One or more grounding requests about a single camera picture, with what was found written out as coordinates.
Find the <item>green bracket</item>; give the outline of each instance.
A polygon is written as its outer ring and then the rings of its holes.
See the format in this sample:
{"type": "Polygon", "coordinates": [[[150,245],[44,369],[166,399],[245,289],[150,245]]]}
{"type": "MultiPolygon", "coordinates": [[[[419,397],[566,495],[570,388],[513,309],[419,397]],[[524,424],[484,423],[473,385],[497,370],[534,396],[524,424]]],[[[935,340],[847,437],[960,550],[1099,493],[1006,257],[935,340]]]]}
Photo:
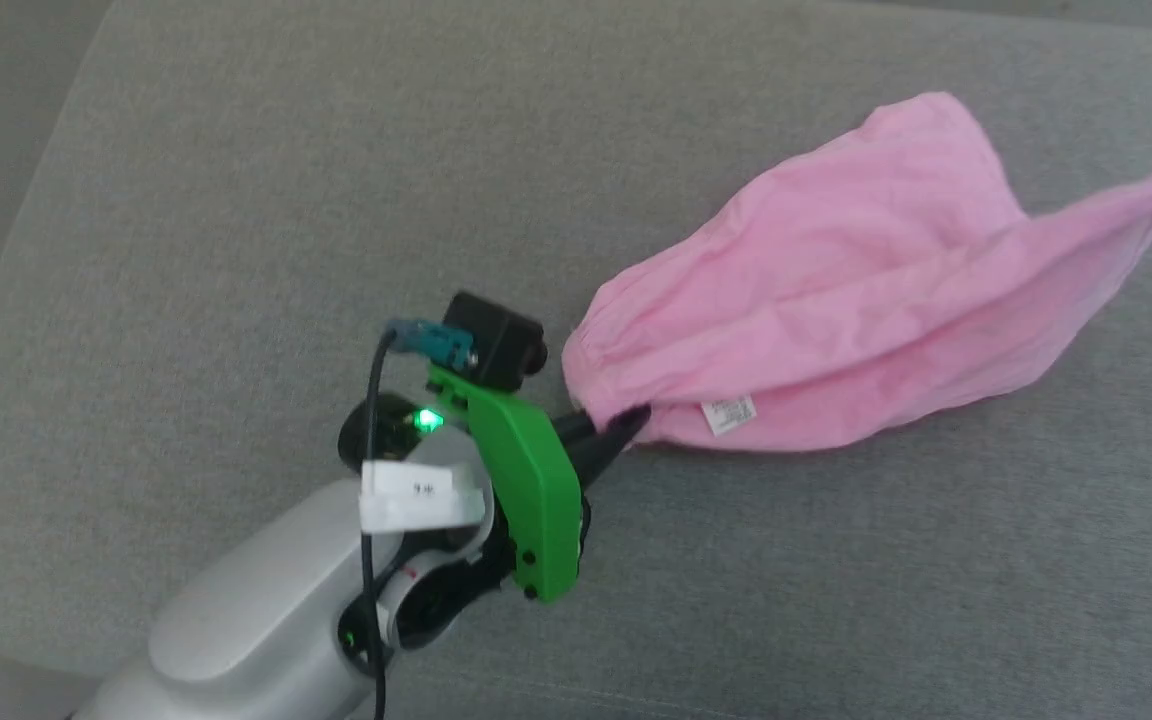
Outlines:
{"type": "Polygon", "coordinates": [[[581,488],[550,416],[508,393],[430,365],[439,404],[470,429],[516,543],[513,578],[552,602],[576,584],[581,488]]]}

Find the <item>pink cloth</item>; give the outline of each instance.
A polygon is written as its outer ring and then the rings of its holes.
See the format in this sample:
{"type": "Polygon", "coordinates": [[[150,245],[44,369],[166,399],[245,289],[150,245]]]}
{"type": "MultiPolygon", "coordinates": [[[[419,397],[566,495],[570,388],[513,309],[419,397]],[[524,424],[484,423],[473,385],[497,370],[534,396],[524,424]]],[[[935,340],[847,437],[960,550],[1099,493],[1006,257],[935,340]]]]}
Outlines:
{"type": "Polygon", "coordinates": [[[1036,381],[1151,241],[1152,176],[1029,218],[972,114],[924,94],[604,285],[563,372],[599,427],[652,406],[639,442],[838,447],[1036,381]],[[714,434],[699,404],[745,395],[714,434]]]}

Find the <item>glowing green indicator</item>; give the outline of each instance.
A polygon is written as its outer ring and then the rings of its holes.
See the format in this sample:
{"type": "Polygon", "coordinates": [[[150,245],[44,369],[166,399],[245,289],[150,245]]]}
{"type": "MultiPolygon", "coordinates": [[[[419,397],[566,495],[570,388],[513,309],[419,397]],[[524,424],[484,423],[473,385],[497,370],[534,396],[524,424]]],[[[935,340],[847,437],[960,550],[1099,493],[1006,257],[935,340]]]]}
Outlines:
{"type": "Polygon", "coordinates": [[[444,417],[426,407],[412,416],[412,424],[416,425],[417,432],[431,433],[444,426],[444,417]]]}

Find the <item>white clothing tag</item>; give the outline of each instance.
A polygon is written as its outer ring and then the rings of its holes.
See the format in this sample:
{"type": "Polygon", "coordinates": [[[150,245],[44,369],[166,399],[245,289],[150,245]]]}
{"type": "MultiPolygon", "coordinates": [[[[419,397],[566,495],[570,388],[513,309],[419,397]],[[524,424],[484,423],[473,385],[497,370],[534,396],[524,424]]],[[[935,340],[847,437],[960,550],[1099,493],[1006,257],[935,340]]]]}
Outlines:
{"type": "Polygon", "coordinates": [[[477,525],[485,515],[484,492],[469,465],[362,464],[358,520],[365,533],[477,525]]]}
{"type": "Polygon", "coordinates": [[[741,425],[753,418],[758,418],[758,411],[755,410],[755,399],[749,395],[735,397],[735,400],[702,402],[700,411],[705,414],[705,420],[708,422],[708,430],[714,433],[714,437],[730,433],[732,430],[741,427],[741,425]]]}

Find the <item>pink fabric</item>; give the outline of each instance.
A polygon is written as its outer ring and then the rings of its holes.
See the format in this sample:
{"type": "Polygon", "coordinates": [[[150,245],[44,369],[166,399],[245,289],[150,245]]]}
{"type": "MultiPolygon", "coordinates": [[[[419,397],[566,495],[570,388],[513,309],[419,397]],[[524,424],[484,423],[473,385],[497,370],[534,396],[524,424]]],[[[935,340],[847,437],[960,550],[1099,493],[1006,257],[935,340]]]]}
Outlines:
{"type": "Polygon", "coordinates": [[[812,450],[1036,381],[1152,241],[1152,176],[1029,218],[949,94],[879,108],[765,172],[594,296],[563,349],[601,427],[641,442],[812,450]],[[715,437],[700,402],[753,395],[715,437]]]}

